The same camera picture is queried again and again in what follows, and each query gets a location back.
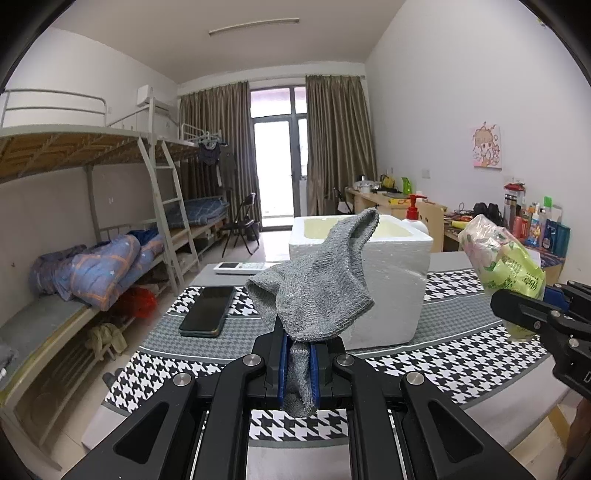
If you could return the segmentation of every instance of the fluorescent light fixture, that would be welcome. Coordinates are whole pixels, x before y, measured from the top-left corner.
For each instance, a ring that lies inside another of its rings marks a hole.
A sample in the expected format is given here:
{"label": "fluorescent light fixture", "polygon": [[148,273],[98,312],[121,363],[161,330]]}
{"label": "fluorescent light fixture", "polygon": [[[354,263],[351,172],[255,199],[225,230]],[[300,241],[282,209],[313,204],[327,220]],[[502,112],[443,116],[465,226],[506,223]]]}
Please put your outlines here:
{"label": "fluorescent light fixture", "polygon": [[275,25],[283,23],[300,23],[299,18],[273,18],[271,20],[258,20],[256,22],[246,22],[237,25],[230,25],[229,27],[217,28],[216,30],[210,30],[209,36],[213,37],[218,33],[228,32],[230,30],[238,30],[239,28],[259,27],[260,25]]}

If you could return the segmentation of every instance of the anime poster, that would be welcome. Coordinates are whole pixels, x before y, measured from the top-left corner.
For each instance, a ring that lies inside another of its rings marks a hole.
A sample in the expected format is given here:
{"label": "anime poster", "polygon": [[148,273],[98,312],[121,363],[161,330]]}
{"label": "anime poster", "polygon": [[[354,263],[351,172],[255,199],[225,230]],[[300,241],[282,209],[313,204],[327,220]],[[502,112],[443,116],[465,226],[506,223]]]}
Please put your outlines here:
{"label": "anime poster", "polygon": [[472,129],[472,161],[475,167],[501,169],[501,129],[497,124]]}

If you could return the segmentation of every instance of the ceiling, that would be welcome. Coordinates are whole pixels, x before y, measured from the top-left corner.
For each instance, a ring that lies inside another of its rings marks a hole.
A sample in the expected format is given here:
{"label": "ceiling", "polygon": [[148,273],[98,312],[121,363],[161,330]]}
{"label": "ceiling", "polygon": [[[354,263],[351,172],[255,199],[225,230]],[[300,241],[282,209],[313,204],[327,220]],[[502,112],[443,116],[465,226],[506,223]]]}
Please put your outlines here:
{"label": "ceiling", "polygon": [[[364,62],[404,0],[77,0],[54,24],[150,66],[177,83],[310,61]],[[271,18],[210,37],[216,28]]]}

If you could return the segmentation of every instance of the black chair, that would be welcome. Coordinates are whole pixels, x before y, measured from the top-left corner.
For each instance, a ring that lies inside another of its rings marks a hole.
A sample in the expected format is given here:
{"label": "black chair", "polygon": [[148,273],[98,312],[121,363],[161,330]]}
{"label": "black chair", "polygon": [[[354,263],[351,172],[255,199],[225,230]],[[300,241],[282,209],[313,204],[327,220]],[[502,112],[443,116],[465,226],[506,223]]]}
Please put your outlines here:
{"label": "black chair", "polygon": [[[250,213],[252,207],[255,204],[255,199],[256,193],[253,192],[247,195],[246,198],[242,201],[242,203],[238,206],[238,211],[236,213],[238,219],[236,221],[231,221],[230,223],[227,223],[220,228],[220,230],[230,230],[230,234],[228,235],[228,239],[226,240],[226,245],[224,245],[223,247],[222,258],[226,253],[226,248],[228,247],[228,243],[230,243],[230,238],[233,234],[236,234],[236,241],[234,242],[234,247],[236,247],[236,244],[238,243],[238,236],[240,236],[242,238],[242,241],[244,242],[244,246],[246,247],[246,251],[248,251],[249,255],[252,255],[261,246],[258,240],[258,234],[254,229],[255,221],[252,218],[250,218]],[[256,248],[254,252],[251,252],[249,250],[246,238],[244,238],[244,235],[246,234],[246,231],[248,229],[251,229],[251,232],[256,239]]]}
{"label": "black chair", "polygon": [[347,202],[345,195],[343,195],[337,187],[333,187],[333,192],[335,193],[337,199],[337,212],[339,212],[339,202],[344,202],[347,206],[347,210],[349,211],[349,215],[353,215],[353,210],[351,210],[351,207],[349,206],[349,202]]}

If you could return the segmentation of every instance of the bed ladder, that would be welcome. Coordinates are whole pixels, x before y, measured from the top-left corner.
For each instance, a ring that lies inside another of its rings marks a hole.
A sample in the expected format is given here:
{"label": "bed ladder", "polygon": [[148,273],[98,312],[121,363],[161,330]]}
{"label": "bed ladder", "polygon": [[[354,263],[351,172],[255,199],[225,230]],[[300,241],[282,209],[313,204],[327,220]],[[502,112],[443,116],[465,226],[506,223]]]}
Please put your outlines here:
{"label": "bed ladder", "polygon": [[[178,172],[164,140],[160,140],[160,146],[164,153],[164,157],[166,158],[166,165],[156,165],[156,145],[150,145],[150,153],[148,154],[148,151],[144,145],[144,140],[140,137],[138,138],[138,146],[142,154],[142,158],[144,159],[146,168],[148,169],[150,182],[152,183],[152,192],[154,194],[154,212],[156,214],[156,224],[158,226],[158,231],[164,235],[164,261],[166,263],[166,269],[170,279],[170,286],[173,288],[173,291],[176,294],[179,294],[184,288],[183,275],[188,272],[188,270],[195,264],[199,265],[199,255],[197,254],[197,249],[195,248],[195,243],[193,242],[193,237],[191,235],[187,211],[185,210],[185,205],[183,202],[183,193],[178,180]],[[160,187],[158,186],[156,170],[170,170],[172,172],[175,192],[175,197],[172,199],[162,199]],[[183,229],[180,232],[177,232],[174,237],[171,236],[170,228],[168,227],[168,221],[166,220],[166,212],[164,210],[164,205],[168,205],[170,203],[179,204],[181,217],[183,218]],[[193,258],[187,265],[181,268],[174,244],[175,241],[182,239],[185,236],[187,237],[187,242],[191,248],[191,254]]]}

